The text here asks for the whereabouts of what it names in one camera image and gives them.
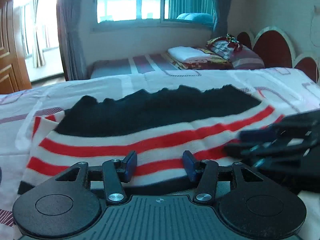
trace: bed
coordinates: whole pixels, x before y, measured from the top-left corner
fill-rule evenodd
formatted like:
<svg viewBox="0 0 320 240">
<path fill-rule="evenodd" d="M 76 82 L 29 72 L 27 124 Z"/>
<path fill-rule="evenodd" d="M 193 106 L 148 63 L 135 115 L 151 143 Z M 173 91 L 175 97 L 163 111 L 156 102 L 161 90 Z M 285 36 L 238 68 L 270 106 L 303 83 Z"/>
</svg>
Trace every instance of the bed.
<svg viewBox="0 0 320 240">
<path fill-rule="evenodd" d="M 71 81 L 0 96 L 0 239 L 18 239 L 20 233 L 13 223 L 12 205 L 17 198 L 19 183 L 26 172 L 30 149 L 41 138 L 32 138 L 34 116 L 51 116 L 72 107 L 82 96 L 90 95 L 120 99 L 138 90 L 156 92 L 179 85 L 195 87 L 201 91 L 232 84 L 239 90 L 254 94 L 268 102 L 284 115 L 318 109 L 320 88 L 302 71 L 293 68 L 267 68 L 261 70 L 166 70 L 144 74 L 123 74 Z M 220 165 L 229 165 L 229 157 L 218 159 Z M 319 239 L 318 221 L 320 202 L 318 194 L 301 192 L 308 215 L 300 236 L 305 240 Z"/>
<path fill-rule="evenodd" d="M 250 31 L 243 31 L 237 40 L 252 49 L 264 62 L 266 68 L 288 67 L 303 71 L 312 81 L 318 82 L 318 57 L 313 52 L 304 52 L 296 56 L 293 44 L 287 34 L 281 29 L 270 26 L 261 30 L 256 37 Z M 217 61 L 211 69 L 231 69 Z M 163 52 L 152 55 L 142 55 L 120 60 L 97 61 L 88 67 L 88 78 L 97 78 L 117 74 L 146 73 L 152 71 L 187 69 L 181 63 Z"/>
</svg>

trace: door panel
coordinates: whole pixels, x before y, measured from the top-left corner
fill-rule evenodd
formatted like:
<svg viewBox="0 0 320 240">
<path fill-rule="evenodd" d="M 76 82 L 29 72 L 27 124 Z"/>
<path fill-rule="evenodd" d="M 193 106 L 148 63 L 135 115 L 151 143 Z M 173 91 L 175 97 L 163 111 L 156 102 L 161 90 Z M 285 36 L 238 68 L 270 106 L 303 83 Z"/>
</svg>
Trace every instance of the door panel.
<svg viewBox="0 0 320 240">
<path fill-rule="evenodd" d="M 22 41 L 17 39 L 15 43 L 13 24 L 13 0 L 10 0 L 0 8 L 0 94 L 31 89 L 27 68 L 20 55 L 23 53 L 19 47 Z"/>
</svg>

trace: wall outlet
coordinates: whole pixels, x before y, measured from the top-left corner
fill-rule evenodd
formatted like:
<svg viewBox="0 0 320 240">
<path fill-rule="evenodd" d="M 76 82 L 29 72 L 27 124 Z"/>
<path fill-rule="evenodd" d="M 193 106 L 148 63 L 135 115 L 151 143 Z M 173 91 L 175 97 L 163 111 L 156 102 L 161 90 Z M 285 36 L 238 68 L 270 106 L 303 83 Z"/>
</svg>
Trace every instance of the wall outlet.
<svg viewBox="0 0 320 240">
<path fill-rule="evenodd" d="M 314 6 L 314 13 L 320 15 L 320 6 Z"/>
</svg>

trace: white folded towel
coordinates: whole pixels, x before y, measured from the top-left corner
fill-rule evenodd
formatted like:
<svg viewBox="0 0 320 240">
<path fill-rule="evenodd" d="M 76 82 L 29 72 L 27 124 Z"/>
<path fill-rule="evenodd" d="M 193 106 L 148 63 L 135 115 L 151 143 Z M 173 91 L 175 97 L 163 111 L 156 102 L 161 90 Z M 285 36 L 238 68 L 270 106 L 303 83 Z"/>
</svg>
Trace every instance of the white folded towel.
<svg viewBox="0 0 320 240">
<path fill-rule="evenodd" d="M 210 54 L 206 54 L 199 49 L 191 47 L 175 47 L 168 49 L 168 53 L 175 60 L 184 63 L 206 63 L 212 57 Z"/>
</svg>

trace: doorway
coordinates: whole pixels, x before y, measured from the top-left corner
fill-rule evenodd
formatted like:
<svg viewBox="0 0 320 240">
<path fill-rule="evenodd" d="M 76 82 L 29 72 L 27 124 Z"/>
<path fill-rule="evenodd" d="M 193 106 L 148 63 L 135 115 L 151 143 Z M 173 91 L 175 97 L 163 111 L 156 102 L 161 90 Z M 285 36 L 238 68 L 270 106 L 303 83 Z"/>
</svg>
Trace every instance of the doorway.
<svg viewBox="0 0 320 240">
<path fill-rule="evenodd" d="M 56 4 L 57 0 L 13 0 L 32 85 L 63 77 Z"/>
</svg>

